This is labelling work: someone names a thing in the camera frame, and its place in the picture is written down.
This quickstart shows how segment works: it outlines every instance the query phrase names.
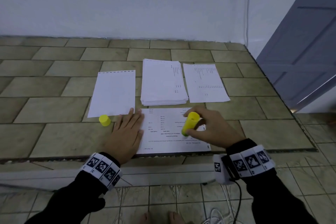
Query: black sleeve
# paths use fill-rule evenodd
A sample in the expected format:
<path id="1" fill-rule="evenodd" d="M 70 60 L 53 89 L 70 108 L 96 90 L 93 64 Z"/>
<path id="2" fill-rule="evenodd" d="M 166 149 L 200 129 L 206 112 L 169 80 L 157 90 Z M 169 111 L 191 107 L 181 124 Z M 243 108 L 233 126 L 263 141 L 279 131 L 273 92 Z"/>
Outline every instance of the black sleeve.
<path id="1" fill-rule="evenodd" d="M 251 139 L 245 139 L 230 146 L 226 152 L 232 155 L 256 145 Z M 246 183 L 247 192 L 253 196 L 252 212 L 256 224 L 317 224 L 317 221 L 308 213 L 305 204 L 293 196 L 282 183 L 274 168 L 242 180 Z"/>
<path id="2" fill-rule="evenodd" d="M 120 167 L 119 162 L 109 154 L 105 152 L 100 152 L 100 154 Z M 107 188 L 98 179 L 85 171 L 80 171 L 72 183 L 57 190 L 46 208 L 27 220 L 26 224 L 80 224 L 87 214 L 104 208 L 105 200 L 99 196 L 106 192 Z"/>

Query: right hand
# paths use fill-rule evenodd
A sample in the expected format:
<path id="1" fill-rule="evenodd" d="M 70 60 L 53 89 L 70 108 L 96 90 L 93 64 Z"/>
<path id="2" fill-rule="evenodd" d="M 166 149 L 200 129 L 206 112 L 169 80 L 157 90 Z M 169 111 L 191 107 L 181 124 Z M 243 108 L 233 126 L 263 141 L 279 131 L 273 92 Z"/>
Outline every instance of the right hand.
<path id="1" fill-rule="evenodd" d="M 206 124 L 206 129 L 204 131 L 187 129 L 186 133 L 189 136 L 225 149 L 236 142 L 246 139 L 246 137 L 243 137 L 232 128 L 218 111 L 211 111 L 201 106 L 195 106 L 189 109 L 183 116 L 187 117 L 190 112 L 196 112 L 203 118 L 198 124 Z"/>

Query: yellow cap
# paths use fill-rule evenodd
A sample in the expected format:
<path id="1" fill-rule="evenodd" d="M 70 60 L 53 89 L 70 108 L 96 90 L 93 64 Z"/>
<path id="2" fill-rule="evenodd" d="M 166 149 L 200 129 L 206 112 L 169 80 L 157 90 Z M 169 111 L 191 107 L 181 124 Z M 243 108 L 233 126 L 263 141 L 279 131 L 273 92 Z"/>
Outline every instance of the yellow cap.
<path id="1" fill-rule="evenodd" d="M 188 114 L 188 117 L 187 117 L 187 119 L 186 119 L 186 121 L 184 123 L 184 126 L 182 128 L 182 135 L 188 136 L 186 134 L 186 130 L 190 129 L 190 128 L 194 128 L 196 126 L 197 122 L 200 120 L 200 118 L 201 117 L 199 116 L 198 113 L 196 113 L 196 112 L 190 112 Z"/>
<path id="2" fill-rule="evenodd" d="M 101 116 L 99 117 L 99 122 L 100 122 L 104 127 L 106 127 L 106 126 L 110 125 L 111 120 L 110 120 L 110 118 L 109 118 L 106 114 L 103 114 L 103 115 L 101 115 Z"/>

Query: wristband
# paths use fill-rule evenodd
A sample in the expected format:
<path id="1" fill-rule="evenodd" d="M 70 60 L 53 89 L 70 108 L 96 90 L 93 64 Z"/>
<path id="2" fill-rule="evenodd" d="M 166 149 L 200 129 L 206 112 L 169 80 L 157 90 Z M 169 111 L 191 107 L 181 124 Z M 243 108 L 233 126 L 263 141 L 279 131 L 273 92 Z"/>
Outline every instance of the wristband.
<path id="1" fill-rule="evenodd" d="M 94 153 L 80 168 L 98 179 L 108 190 L 111 190 L 122 176 L 120 168 L 109 158 Z"/>
<path id="2" fill-rule="evenodd" d="M 275 167 L 275 162 L 262 145 L 226 155 L 222 157 L 222 161 L 233 180 L 258 175 Z"/>

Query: left hand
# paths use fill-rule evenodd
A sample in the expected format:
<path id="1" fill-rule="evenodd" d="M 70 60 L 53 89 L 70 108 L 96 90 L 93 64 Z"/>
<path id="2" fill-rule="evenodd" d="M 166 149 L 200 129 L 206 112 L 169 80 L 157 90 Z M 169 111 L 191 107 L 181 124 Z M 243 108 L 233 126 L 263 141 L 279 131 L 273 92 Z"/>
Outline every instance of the left hand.
<path id="1" fill-rule="evenodd" d="M 129 110 L 128 115 L 119 115 L 103 151 L 115 158 L 120 165 L 127 163 L 137 153 L 144 134 L 144 131 L 140 130 L 144 117 L 141 109 L 133 114 L 133 108 Z"/>

